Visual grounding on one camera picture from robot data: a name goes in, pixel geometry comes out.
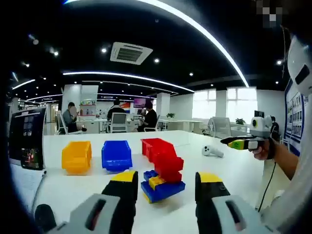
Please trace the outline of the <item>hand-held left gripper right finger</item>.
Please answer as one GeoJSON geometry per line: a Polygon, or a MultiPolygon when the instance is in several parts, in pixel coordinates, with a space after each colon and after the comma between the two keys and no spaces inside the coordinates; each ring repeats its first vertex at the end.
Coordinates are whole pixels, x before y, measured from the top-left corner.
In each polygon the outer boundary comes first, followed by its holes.
{"type": "Polygon", "coordinates": [[[195,215],[200,234],[272,234],[259,213],[244,199],[231,195],[218,176],[195,174],[195,215]]]}

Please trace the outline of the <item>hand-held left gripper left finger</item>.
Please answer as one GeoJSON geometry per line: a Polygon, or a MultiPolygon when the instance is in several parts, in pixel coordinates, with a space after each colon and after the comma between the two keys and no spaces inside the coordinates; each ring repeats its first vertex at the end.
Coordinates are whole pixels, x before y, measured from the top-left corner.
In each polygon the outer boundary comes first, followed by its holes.
{"type": "Polygon", "coordinates": [[[114,175],[70,214],[71,234],[130,234],[136,216],[138,172],[114,175]]]}

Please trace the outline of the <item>person's right hand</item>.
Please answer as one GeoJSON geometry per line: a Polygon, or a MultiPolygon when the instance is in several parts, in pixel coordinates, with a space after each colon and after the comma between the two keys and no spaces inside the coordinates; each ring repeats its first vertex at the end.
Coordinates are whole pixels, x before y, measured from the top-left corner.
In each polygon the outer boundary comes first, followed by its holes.
{"type": "Polygon", "coordinates": [[[273,159],[275,152],[275,142],[271,138],[265,139],[257,149],[252,150],[254,158],[258,160],[273,159]]]}

